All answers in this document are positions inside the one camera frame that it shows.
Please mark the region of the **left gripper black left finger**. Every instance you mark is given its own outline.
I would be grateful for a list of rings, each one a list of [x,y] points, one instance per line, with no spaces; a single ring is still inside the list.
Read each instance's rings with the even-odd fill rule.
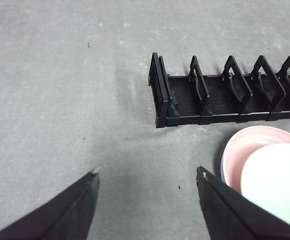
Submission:
[[[95,214],[99,169],[0,230],[0,240],[85,240]]]

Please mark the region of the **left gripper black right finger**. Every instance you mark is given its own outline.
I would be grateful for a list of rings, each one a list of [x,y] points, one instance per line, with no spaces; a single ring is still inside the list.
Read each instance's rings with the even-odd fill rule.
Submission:
[[[197,168],[199,202],[213,240],[290,240],[290,224],[247,200],[204,167]]]

